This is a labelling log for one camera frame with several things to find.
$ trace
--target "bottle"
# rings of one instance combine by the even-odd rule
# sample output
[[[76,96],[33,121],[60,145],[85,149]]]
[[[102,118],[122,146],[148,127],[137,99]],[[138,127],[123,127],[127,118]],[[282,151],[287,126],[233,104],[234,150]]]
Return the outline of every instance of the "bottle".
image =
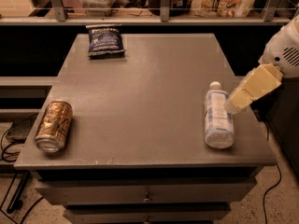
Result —
[[[212,82],[205,102],[205,141],[210,147],[223,149],[234,143],[233,118],[224,108],[227,99],[220,82]]]

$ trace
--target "drawer handle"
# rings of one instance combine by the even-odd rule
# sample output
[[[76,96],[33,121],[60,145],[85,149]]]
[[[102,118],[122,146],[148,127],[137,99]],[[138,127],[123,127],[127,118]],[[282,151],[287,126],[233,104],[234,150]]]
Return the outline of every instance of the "drawer handle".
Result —
[[[143,199],[143,203],[150,203],[152,201],[150,194],[148,192],[146,192],[146,196]]]

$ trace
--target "desk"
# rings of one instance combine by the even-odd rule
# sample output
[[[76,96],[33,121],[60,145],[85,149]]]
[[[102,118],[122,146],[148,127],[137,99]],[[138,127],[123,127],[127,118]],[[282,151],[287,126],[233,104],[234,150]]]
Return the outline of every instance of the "desk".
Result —
[[[239,82],[211,34],[122,35],[125,57],[91,60],[78,35],[42,108],[73,106],[63,151],[33,143],[36,119],[15,168],[31,171],[36,189],[65,206],[73,223],[211,221],[229,212],[277,163],[251,110],[234,116],[235,143],[204,141],[204,101],[218,80]]]

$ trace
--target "can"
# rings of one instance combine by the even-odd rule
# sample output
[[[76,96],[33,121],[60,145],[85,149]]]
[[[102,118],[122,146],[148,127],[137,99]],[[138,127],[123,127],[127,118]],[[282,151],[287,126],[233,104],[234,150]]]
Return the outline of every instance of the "can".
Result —
[[[68,102],[51,102],[46,107],[36,132],[37,147],[49,153],[63,149],[72,116],[72,106]]]

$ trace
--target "white bottle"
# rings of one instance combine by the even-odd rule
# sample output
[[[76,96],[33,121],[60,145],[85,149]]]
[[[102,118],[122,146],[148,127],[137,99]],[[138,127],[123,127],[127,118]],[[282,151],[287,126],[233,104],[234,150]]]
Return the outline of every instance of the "white bottle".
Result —
[[[220,82],[212,82],[205,103],[205,141],[210,147],[227,148],[234,143],[232,115],[224,108],[227,99],[228,93],[221,89]]]

